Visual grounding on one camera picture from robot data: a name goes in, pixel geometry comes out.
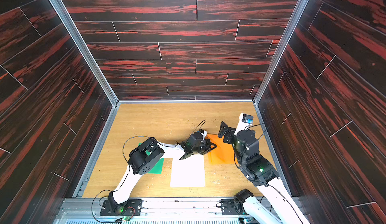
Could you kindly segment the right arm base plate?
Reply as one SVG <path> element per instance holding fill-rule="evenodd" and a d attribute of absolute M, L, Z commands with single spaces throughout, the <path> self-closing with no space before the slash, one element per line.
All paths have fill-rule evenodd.
<path fill-rule="evenodd" d="M 221 210 L 223 216 L 241 215 L 241 212 L 235 206 L 234 199 L 221 199 L 220 205 L 217 205 L 216 207 Z"/>

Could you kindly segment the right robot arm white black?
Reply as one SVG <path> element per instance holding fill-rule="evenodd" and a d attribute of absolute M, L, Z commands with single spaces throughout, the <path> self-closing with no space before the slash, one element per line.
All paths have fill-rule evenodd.
<path fill-rule="evenodd" d="M 231 128 L 222 121 L 218 137 L 223 138 L 224 143 L 232 145 L 235 165 L 263 194 L 276 214 L 264 207 L 247 189 L 234 196 L 235 207 L 260 224 L 308 224 L 308 219 L 287 192 L 275 167 L 260 154 L 259 139 L 250 127 L 250 120 L 240 120 L 236 128 Z"/>

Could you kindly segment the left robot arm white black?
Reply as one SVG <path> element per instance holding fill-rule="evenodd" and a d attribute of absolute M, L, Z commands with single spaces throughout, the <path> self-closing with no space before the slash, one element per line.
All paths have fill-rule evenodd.
<path fill-rule="evenodd" d="M 109 192 L 108 203 L 115 215 L 123 215 L 129 208 L 127 202 L 139 179 L 151 171 L 161 159 L 184 161 L 193 155 L 205 155 L 217 145 L 207 138 L 205 130 L 193 132 L 186 141 L 166 144 L 154 137 L 133 149 L 125 158 L 127 169 L 118 186 Z"/>

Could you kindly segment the orange paper sheet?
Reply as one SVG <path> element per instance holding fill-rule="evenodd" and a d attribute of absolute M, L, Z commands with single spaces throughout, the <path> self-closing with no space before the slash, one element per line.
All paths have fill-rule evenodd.
<path fill-rule="evenodd" d="M 209 162 L 212 165 L 234 164 L 234 151 L 232 145 L 223 142 L 223 137 L 216 134 L 208 134 L 208 139 L 217 147 L 208 153 Z"/>

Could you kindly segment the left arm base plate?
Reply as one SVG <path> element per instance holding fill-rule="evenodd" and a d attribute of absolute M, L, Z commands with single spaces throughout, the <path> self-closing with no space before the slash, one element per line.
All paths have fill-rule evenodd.
<path fill-rule="evenodd" d="M 129 199 L 128 201 L 118 205 L 111 205 L 108 200 L 105 200 L 100 210 L 100 216 L 139 216 L 141 214 L 142 204 L 142 199 Z"/>

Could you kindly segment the pale yellow paper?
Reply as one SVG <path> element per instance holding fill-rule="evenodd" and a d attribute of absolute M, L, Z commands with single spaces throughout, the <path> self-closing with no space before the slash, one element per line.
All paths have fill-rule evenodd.
<path fill-rule="evenodd" d="M 170 186 L 205 187 L 204 156 L 193 155 L 184 160 L 173 159 Z"/>

